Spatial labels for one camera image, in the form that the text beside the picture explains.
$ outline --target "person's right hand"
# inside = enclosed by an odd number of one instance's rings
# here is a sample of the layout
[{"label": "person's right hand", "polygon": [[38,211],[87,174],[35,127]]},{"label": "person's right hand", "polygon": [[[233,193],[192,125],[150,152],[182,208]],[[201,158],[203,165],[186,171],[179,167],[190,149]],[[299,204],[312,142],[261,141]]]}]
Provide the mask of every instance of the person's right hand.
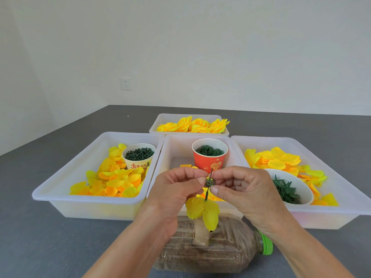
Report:
[{"label": "person's right hand", "polygon": [[297,222],[266,170],[231,166],[212,173],[215,196],[235,206],[262,233],[273,236]]}]

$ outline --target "bottle filled with brown soil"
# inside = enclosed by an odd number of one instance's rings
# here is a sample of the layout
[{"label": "bottle filled with brown soil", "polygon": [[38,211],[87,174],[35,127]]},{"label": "bottle filled with brown soil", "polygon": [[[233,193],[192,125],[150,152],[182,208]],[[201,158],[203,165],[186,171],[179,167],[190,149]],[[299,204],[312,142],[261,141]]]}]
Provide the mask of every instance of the bottle filled with brown soil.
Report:
[{"label": "bottle filled with brown soil", "polygon": [[153,267],[184,272],[238,273],[255,254],[270,255],[273,244],[259,231],[251,230],[240,218],[221,214],[213,232],[202,218],[178,216],[178,229],[165,245]]}]

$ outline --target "tabletop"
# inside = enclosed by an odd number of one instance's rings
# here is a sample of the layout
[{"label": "tabletop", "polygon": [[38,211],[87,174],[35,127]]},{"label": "tabletop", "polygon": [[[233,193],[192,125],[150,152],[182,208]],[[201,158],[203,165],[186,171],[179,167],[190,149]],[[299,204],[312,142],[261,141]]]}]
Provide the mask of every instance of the tabletop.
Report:
[{"label": "tabletop", "polygon": [[[371,197],[371,116],[110,105],[0,156],[0,276],[81,277],[129,221],[65,218],[31,194],[106,131],[147,133],[160,113],[216,114],[230,136],[292,137]],[[356,277],[370,277],[371,217],[339,230],[308,230]],[[157,271],[149,277],[295,277],[281,252],[239,274]]]}]

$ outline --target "wall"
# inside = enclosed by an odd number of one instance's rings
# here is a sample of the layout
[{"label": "wall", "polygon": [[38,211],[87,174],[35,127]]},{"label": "wall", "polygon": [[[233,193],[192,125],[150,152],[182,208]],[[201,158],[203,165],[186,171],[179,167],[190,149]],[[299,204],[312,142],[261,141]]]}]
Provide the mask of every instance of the wall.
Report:
[{"label": "wall", "polygon": [[0,155],[55,129],[7,0],[0,0]]},{"label": "wall", "polygon": [[9,2],[58,126],[107,104],[371,115],[371,0]]}]

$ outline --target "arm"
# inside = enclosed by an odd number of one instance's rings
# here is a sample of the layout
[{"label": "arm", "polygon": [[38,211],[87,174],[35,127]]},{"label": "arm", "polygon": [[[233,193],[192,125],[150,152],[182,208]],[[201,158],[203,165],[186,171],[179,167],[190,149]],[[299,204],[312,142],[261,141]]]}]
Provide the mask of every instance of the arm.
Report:
[{"label": "arm", "polygon": [[228,167],[213,173],[210,191],[234,205],[280,249],[297,277],[351,278],[350,272],[287,210],[265,170]]},{"label": "arm", "polygon": [[147,277],[164,245],[176,232],[177,215],[187,197],[203,193],[206,176],[203,170],[184,167],[160,174],[137,218],[84,277]]}]

